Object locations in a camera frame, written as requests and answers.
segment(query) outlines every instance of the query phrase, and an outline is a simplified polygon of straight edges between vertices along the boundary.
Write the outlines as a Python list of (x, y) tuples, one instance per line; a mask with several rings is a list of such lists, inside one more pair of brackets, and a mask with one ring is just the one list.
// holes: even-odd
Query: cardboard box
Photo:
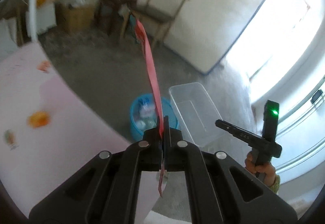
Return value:
[(59, 4), (56, 6), (56, 22), (67, 33), (75, 33), (90, 26), (94, 13), (95, 6), (69, 8)]

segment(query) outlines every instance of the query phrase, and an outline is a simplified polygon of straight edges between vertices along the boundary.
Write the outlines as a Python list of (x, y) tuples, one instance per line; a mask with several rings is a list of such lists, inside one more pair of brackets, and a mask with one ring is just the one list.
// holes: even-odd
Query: hand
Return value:
[(256, 172), (259, 173), (265, 173), (265, 179), (264, 184), (268, 187), (274, 185), (275, 182), (275, 168), (270, 162), (266, 162), (263, 165), (255, 166), (254, 163), (252, 163), (253, 156), (251, 152), (247, 154), (247, 159), (245, 160), (245, 169), (248, 170), (252, 174), (256, 174)]

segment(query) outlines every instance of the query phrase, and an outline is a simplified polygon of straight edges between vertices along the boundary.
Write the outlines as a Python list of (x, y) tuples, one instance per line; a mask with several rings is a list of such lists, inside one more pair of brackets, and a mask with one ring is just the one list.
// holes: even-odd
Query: silver screw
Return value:
[(218, 159), (223, 160), (223, 159), (226, 159), (227, 154), (226, 154), (225, 152), (223, 152), (223, 151), (218, 151), (218, 152), (216, 153), (216, 156), (217, 156)]
[(187, 146), (187, 142), (184, 141), (184, 140), (180, 140), (178, 143), (177, 143), (178, 147), (181, 147), (181, 148), (184, 148)]
[(149, 142), (145, 141), (145, 140), (142, 140), (139, 142), (139, 146), (141, 148), (145, 148), (145, 147), (148, 147), (149, 146)]
[(111, 154), (109, 153), (109, 151), (102, 151), (100, 153), (100, 159), (107, 159)]

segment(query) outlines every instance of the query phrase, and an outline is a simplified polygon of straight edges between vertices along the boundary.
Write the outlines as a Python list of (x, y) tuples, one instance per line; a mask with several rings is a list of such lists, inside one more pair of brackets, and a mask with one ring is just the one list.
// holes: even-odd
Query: finger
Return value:
[(256, 171), (259, 173), (265, 173), (267, 175), (275, 174), (275, 167), (270, 163), (266, 162), (263, 165), (256, 166)]
[(256, 168), (255, 168), (255, 165), (249, 161), (248, 159), (245, 160), (245, 165), (246, 165), (246, 169), (251, 172), (252, 174), (255, 174), (256, 173)]
[(252, 161), (253, 160), (253, 155), (251, 154), (251, 151), (247, 154), (247, 159), (249, 161)]

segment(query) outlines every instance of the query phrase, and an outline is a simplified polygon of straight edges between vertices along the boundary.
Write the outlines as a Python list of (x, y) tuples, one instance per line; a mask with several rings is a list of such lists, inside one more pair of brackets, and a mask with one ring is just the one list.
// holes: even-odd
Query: white table leg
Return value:
[(37, 16), (36, 0), (29, 0), (29, 29), (30, 29), (30, 37), (32, 42), (38, 41), (36, 16)]

